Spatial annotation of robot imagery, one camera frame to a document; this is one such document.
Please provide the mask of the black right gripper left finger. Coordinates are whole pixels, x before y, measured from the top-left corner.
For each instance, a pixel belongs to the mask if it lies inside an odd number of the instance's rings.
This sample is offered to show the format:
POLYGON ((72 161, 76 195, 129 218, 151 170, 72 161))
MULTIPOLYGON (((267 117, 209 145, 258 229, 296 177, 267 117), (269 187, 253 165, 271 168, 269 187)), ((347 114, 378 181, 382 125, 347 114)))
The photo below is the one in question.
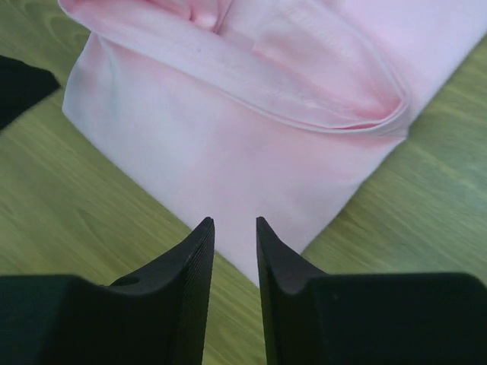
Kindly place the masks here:
POLYGON ((1 279, 3 364, 199 364, 215 226, 99 285, 75 275, 1 279))

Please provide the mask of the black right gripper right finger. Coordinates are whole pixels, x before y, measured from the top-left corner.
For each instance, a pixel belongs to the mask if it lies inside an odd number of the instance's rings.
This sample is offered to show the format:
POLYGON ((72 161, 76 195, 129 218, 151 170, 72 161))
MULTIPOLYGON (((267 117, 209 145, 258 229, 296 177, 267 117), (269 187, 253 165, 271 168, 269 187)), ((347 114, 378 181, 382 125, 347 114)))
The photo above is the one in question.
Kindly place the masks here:
POLYGON ((465 273, 332 275, 256 221, 270 364, 484 364, 486 288, 465 273))

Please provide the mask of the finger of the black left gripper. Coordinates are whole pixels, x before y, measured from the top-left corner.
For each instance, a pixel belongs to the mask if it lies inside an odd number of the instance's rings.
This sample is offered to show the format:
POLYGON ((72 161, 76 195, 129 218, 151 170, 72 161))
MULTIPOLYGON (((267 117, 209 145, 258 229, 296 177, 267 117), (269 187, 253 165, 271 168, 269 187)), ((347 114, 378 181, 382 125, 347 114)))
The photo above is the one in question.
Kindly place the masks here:
POLYGON ((52 72, 1 56, 1 129, 59 88, 52 72))

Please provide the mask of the pink t shirt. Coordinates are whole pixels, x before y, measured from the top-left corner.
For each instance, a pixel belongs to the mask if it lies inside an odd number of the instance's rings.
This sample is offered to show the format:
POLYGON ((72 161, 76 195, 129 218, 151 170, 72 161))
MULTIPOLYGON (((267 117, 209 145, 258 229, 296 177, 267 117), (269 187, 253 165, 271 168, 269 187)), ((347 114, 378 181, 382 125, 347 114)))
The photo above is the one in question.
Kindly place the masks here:
POLYGON ((486 32, 484 1, 62 1, 90 35, 62 109, 258 280, 255 220, 296 252, 486 32))

